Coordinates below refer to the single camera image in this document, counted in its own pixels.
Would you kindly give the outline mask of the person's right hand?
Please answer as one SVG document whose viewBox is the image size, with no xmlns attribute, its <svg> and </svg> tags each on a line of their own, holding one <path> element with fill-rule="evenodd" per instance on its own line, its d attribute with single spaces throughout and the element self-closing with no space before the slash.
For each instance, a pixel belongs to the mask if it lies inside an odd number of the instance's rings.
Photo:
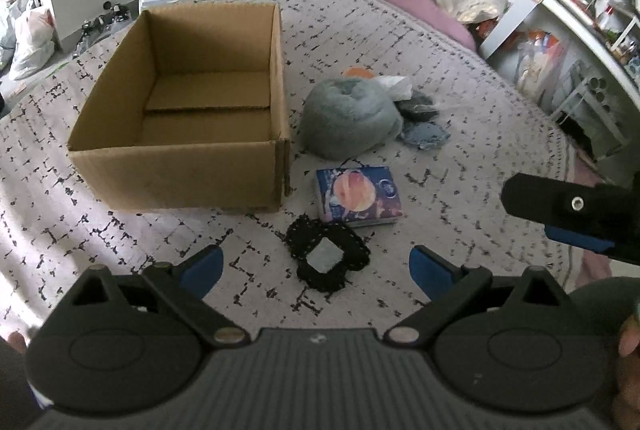
<svg viewBox="0 0 640 430">
<path fill-rule="evenodd" d="M 638 430 L 640 426 L 640 328 L 631 316 L 620 330 L 616 382 L 618 395 L 612 404 L 612 414 L 618 428 Z"/>
</svg>

